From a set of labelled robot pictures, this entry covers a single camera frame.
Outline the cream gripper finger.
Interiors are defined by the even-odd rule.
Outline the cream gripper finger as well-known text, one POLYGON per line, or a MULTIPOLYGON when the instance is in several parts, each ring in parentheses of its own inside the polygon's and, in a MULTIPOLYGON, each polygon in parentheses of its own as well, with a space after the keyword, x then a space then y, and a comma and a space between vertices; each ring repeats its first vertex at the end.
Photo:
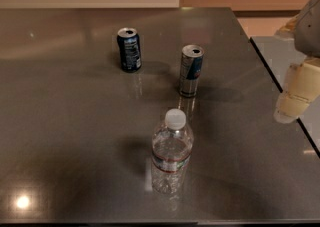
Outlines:
POLYGON ((287 124, 298 119, 320 95, 320 58, 308 56, 287 70, 274 118, 287 124))
POLYGON ((283 40, 293 39, 297 20, 298 16, 292 17, 275 32, 274 36, 283 40))

